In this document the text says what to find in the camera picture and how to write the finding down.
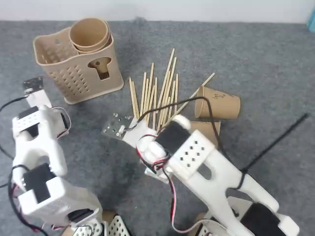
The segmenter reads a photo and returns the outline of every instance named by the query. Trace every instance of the white wall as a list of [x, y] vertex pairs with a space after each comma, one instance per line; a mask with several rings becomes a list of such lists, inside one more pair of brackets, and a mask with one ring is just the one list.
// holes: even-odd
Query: white wall
[[315, 0], [0, 0], [0, 20], [305, 23]]

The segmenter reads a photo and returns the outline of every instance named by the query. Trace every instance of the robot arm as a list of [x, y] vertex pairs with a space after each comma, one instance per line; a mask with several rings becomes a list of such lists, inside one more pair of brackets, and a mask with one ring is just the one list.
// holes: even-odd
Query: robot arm
[[[13, 137], [16, 156], [13, 182], [24, 191], [18, 196], [22, 213], [41, 218], [56, 226], [82, 227], [80, 235], [108, 234], [108, 225], [102, 221], [102, 207], [97, 197], [85, 188], [72, 186], [62, 179], [67, 172], [65, 157], [58, 138], [67, 134], [69, 127], [60, 109], [51, 104], [42, 86], [41, 78], [25, 82], [31, 94], [27, 100], [32, 106], [13, 119]], [[41, 161], [49, 158], [49, 163]]]
[[[143, 136], [148, 128], [142, 130]], [[299, 227], [290, 217], [277, 213], [278, 202], [250, 175], [245, 175], [239, 191], [248, 194], [253, 202], [245, 201], [247, 204], [244, 204], [244, 200], [228, 199], [225, 194], [227, 188], [237, 188], [242, 173], [199, 131], [190, 134], [189, 130], [189, 120], [176, 116], [155, 138], [149, 136], [141, 139], [137, 149], [149, 163], [155, 163], [162, 157], [168, 158], [164, 165], [165, 173], [169, 177], [175, 175], [206, 204], [209, 208], [206, 218], [213, 217], [219, 222], [220, 227], [214, 221], [204, 223], [211, 233], [219, 236], [298, 235]], [[141, 128], [137, 126], [123, 137], [132, 146], [134, 141], [129, 137], [133, 136], [133, 132], [139, 137]], [[202, 164], [211, 171], [210, 179], [198, 172]], [[161, 169], [147, 166], [145, 173], [168, 182]]]

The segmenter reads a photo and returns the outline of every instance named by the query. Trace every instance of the beige plastic utensil holder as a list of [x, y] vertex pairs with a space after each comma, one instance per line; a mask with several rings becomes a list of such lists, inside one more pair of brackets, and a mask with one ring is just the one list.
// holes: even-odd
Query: beige plastic utensil holder
[[[76, 104], [124, 86], [114, 48], [111, 43], [94, 53], [78, 54], [69, 40], [70, 27], [50, 35], [38, 36], [33, 41], [36, 62], [54, 79], [66, 103]], [[109, 77], [101, 79], [95, 68], [88, 64], [98, 58], [110, 58]]]

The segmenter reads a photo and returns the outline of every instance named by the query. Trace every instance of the wooden stick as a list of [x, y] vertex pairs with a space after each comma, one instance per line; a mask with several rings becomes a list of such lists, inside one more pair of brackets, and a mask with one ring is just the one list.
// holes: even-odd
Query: wooden stick
[[[167, 81], [168, 81], [168, 79], [169, 79], [170, 76], [171, 76], [171, 72], [169, 71], [169, 72], [168, 72], [168, 75], [167, 75]], [[163, 119], [164, 111], [165, 111], [165, 109], [163, 109], [163, 110], [160, 111], [160, 113], [159, 113], [159, 118], [158, 118], [158, 123], [157, 123], [157, 130], [159, 129], [159, 127], [160, 127], [161, 124], [162, 124], [162, 121], [163, 121], [162, 119]]]
[[143, 114], [143, 103], [144, 103], [144, 94], [145, 94], [145, 90], [146, 90], [146, 80], [147, 80], [147, 73], [144, 72], [143, 83], [142, 83], [142, 94], [141, 94], [141, 107], [140, 107], [140, 115], [141, 116]]
[[[173, 87], [172, 87], [172, 95], [171, 95], [171, 102], [170, 104], [172, 104], [174, 102], [174, 94], [175, 94], [175, 86], [176, 86], [176, 81], [173, 81]], [[171, 118], [172, 115], [172, 107], [169, 107], [168, 109], [168, 119]]]
[[[168, 97], [167, 102], [166, 102], [165, 105], [169, 105], [170, 103], [171, 103], [171, 97]], [[165, 125], [165, 123], [166, 123], [166, 121], [167, 121], [168, 109], [169, 109], [169, 108], [166, 108], [166, 109], [165, 109], [166, 111], [164, 112], [162, 127]]]
[[[175, 83], [175, 103], [177, 102], [178, 97], [178, 74], [176, 74], [176, 83]], [[177, 112], [177, 105], [174, 106], [174, 113]]]
[[168, 71], [171, 68], [171, 64], [172, 64], [174, 53], [175, 53], [175, 48], [173, 48], [172, 53], [171, 53], [171, 57], [169, 58], [169, 61], [168, 61], [168, 65], [167, 65], [166, 73], [165, 73], [165, 76], [164, 76], [161, 93], [159, 94], [157, 108], [159, 108], [161, 106], [161, 102], [162, 102], [162, 99], [163, 99], [163, 96], [164, 96], [165, 85], [166, 85], [166, 81], [167, 81], [167, 77], [168, 77]]
[[[150, 104], [149, 104], [149, 107], [148, 107], [148, 111], [151, 110], [152, 108], [152, 103], [153, 103], [153, 96], [154, 96], [154, 91], [156, 90], [155, 86], [153, 86], [152, 88], [152, 93], [151, 93], [151, 97], [150, 97]], [[149, 126], [149, 121], [150, 121], [150, 113], [147, 115], [147, 126]]]
[[146, 91], [144, 93], [144, 101], [143, 101], [143, 113], [147, 111], [147, 100], [148, 100], [148, 87], [149, 87], [149, 79], [146, 79]]
[[132, 81], [132, 92], [133, 92], [134, 107], [135, 107], [136, 113], [137, 113], [137, 119], [139, 119], [140, 114], [139, 114], [139, 108], [138, 108], [138, 98], [137, 98], [136, 87], [134, 85], [134, 81]]
[[137, 112], [136, 112], [136, 108], [135, 108], [135, 105], [134, 105], [134, 96], [133, 96], [133, 89], [132, 89], [132, 81], [131, 81], [131, 77], [129, 77], [129, 85], [130, 85], [130, 96], [131, 96], [131, 104], [132, 104], [132, 109], [133, 109], [133, 116], [135, 118], [137, 118]]
[[153, 70], [154, 70], [154, 63], [151, 65], [151, 72], [150, 72], [150, 80], [149, 80], [149, 86], [148, 86], [148, 94], [147, 94], [147, 103], [146, 103], [146, 111], [149, 110], [149, 103], [151, 98], [151, 87], [152, 87], [152, 79], [153, 79]]
[[[155, 90], [154, 90], [154, 103], [153, 103], [153, 108], [157, 108], [157, 96], [158, 96], [158, 78], [156, 77], [155, 81]], [[157, 112], [153, 112], [153, 121], [152, 121], [152, 129], [156, 129], [156, 119], [157, 119]]]
[[[213, 77], [214, 77], [215, 73], [212, 73], [205, 82], [203, 82], [203, 84], [201, 86], [205, 86]], [[196, 94], [198, 93], [199, 88], [189, 97], [189, 98], [193, 98], [196, 96]], [[167, 123], [165, 125], [168, 125], [168, 123], [179, 113], [182, 111], [182, 109], [185, 108], [185, 106], [187, 106], [188, 102], [185, 102], [178, 110], [177, 112], [174, 113], [174, 115], [171, 116], [170, 119], [168, 119]]]
[[173, 81], [173, 76], [174, 76], [174, 71], [175, 71], [175, 66], [176, 66], [176, 61], [177, 61], [177, 57], [174, 58], [174, 62], [173, 62], [173, 67], [172, 67], [172, 73], [167, 81], [167, 86], [166, 86], [166, 93], [165, 93], [165, 97], [163, 98], [163, 103], [162, 105], [166, 105], [167, 99], [168, 99], [168, 95], [169, 95], [169, 91], [171, 89], [171, 85], [172, 85], [172, 81]]

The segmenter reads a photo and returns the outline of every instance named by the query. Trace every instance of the gray carpet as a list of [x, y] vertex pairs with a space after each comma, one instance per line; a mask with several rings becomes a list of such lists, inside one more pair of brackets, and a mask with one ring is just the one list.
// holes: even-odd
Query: gray carpet
[[[44, 75], [34, 61], [32, 40], [68, 27], [72, 22], [0, 22], [1, 104], [22, 95], [22, 81]], [[143, 71], [155, 62], [160, 85], [170, 51], [176, 48], [180, 74], [179, 98], [190, 96], [212, 72], [210, 86], [242, 99], [239, 119], [225, 120], [221, 138], [237, 167], [283, 132], [302, 113], [315, 113], [315, 34], [305, 25], [210, 24], [186, 22], [110, 22], [124, 78], [131, 76], [141, 90]], [[66, 179], [97, 194], [102, 206], [115, 209], [134, 236], [177, 235], [169, 223], [170, 189], [143, 174], [135, 150], [101, 136], [113, 112], [131, 114], [129, 86], [78, 105], [69, 106], [45, 78], [53, 105], [65, 107], [71, 134], [60, 139], [68, 165]], [[184, 115], [193, 119], [193, 106]], [[11, 105], [0, 116], [0, 142], [14, 153], [11, 119], [28, 106]], [[280, 213], [291, 216], [301, 236], [315, 232], [315, 123], [309, 118], [292, 135], [250, 170], [252, 176], [280, 203]], [[11, 161], [0, 153], [0, 183], [7, 179]], [[206, 211], [179, 181], [176, 224], [191, 224]], [[0, 190], [0, 234], [33, 235], [13, 214], [6, 189]], [[36, 224], [40, 221], [29, 219]]]

